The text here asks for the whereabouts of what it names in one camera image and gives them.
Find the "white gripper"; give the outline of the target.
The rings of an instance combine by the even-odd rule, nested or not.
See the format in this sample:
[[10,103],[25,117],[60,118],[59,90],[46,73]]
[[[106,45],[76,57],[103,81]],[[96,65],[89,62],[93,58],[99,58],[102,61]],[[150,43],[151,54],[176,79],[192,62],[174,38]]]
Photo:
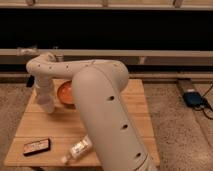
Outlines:
[[50,78],[36,77],[35,91],[38,98],[52,97],[54,94],[53,80]]

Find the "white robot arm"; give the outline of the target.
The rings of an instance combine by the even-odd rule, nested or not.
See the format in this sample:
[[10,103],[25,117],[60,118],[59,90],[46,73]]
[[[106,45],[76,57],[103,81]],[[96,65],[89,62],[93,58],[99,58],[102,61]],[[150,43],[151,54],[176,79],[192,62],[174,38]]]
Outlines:
[[37,103],[47,113],[54,111],[53,80],[71,81],[74,104],[104,171],[158,171],[121,97],[129,81],[122,62],[59,62],[44,53],[26,69],[35,78]]

